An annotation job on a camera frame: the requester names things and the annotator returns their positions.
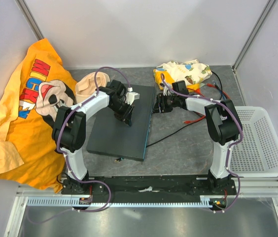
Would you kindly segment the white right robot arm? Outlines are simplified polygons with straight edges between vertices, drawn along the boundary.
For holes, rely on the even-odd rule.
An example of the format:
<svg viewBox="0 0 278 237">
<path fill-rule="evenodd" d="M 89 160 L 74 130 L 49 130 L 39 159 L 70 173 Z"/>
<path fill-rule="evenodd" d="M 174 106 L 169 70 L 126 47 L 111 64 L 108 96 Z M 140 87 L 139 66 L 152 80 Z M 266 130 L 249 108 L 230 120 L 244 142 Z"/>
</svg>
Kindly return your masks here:
<svg viewBox="0 0 278 237">
<path fill-rule="evenodd" d="M 164 85 L 163 92 L 156 97 L 154 113 L 169 113 L 173 108 L 181 108 L 205 116 L 209 136 L 214 142 L 209 172 L 214 178 L 207 181 L 207 188 L 210 193 L 219 194 L 225 188 L 222 178 L 232 174 L 230 160 L 233 147 L 243 139 L 243 127 L 232 100 L 191 95 L 184 81 Z"/>
</svg>

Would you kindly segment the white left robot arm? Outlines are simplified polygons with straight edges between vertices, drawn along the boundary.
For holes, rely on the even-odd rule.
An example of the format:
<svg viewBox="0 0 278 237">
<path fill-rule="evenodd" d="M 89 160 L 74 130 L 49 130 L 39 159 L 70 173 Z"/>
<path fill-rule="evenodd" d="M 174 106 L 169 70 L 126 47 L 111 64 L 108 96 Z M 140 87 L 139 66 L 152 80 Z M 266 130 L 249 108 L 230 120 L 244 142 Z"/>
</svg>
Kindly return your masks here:
<svg viewBox="0 0 278 237">
<path fill-rule="evenodd" d="M 68 168 L 68 175 L 74 179 L 72 188 L 78 194 L 89 190 L 88 170 L 84 164 L 82 145 L 86 139 L 87 120 L 100 110 L 108 107 L 114 111 L 117 120 L 131 126 L 134 101 L 139 94 L 131 86 L 126 87 L 120 81 L 113 80 L 107 87 L 97 87 L 87 99 L 71 107 L 61 106 L 53 126 L 52 139 L 56 149 L 62 153 Z"/>
</svg>

